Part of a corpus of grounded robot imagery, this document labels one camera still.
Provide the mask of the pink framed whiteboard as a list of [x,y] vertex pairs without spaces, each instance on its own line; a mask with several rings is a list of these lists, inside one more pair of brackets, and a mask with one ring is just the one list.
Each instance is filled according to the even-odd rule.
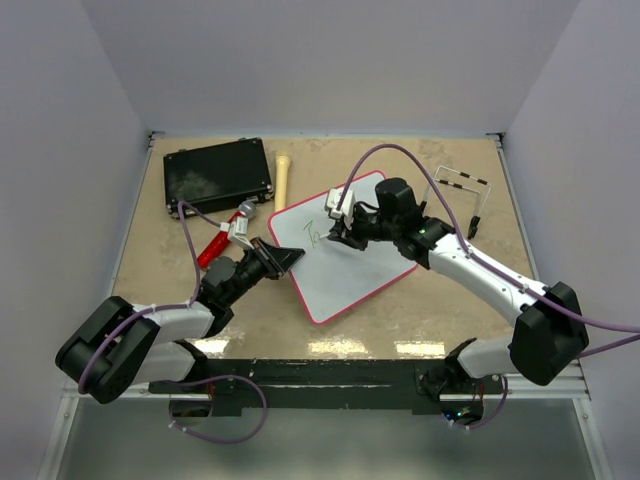
[[278,246],[302,248],[290,271],[306,313],[324,324],[417,269],[391,243],[371,242],[358,251],[320,235],[334,225],[321,192],[272,214],[268,228]]

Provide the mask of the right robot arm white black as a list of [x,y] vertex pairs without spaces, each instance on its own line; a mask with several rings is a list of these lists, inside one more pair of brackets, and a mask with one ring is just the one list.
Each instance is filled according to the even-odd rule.
[[444,391],[469,392],[481,378],[520,374],[546,386],[588,347],[586,327],[576,320],[575,291],[522,277],[491,257],[474,254],[454,227],[424,215],[405,180],[376,184],[377,203],[358,201],[352,190],[334,188],[324,209],[333,219],[328,238],[363,251],[372,241],[390,242],[407,260],[463,286],[499,313],[511,335],[471,338],[424,375],[424,387],[437,398]]

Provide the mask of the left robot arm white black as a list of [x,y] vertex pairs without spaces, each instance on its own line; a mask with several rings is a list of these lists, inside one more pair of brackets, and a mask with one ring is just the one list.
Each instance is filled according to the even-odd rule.
[[233,318],[235,302],[261,280],[289,273],[305,255],[302,248],[275,246],[259,237],[250,244],[238,261],[214,260],[193,301],[145,306],[107,298],[60,347],[55,365],[81,394],[101,404],[141,383],[169,381],[185,392],[200,390],[207,380],[205,357],[188,341],[221,333]]

